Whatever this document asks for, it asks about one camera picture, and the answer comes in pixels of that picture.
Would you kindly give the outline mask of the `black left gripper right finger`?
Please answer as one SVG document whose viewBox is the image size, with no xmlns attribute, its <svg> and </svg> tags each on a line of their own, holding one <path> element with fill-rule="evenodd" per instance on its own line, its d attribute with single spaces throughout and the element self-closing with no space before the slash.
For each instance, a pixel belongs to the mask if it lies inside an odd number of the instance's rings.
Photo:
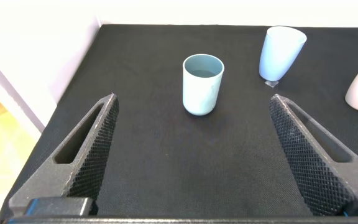
<svg viewBox="0 0 358 224">
<path fill-rule="evenodd" d="M 269 114 L 312 214 L 358 216 L 358 155 L 288 98 L 273 95 Z"/>
</svg>

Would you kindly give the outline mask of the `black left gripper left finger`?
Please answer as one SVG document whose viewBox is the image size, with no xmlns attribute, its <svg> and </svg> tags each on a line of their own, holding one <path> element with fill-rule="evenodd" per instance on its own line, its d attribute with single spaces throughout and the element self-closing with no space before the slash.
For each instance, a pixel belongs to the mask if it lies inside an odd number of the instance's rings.
<svg viewBox="0 0 358 224">
<path fill-rule="evenodd" d="M 96 200 L 119 114 L 115 94 L 100 99 L 51 155 L 9 199 L 14 215 L 40 197 L 88 197 Z"/>
</svg>

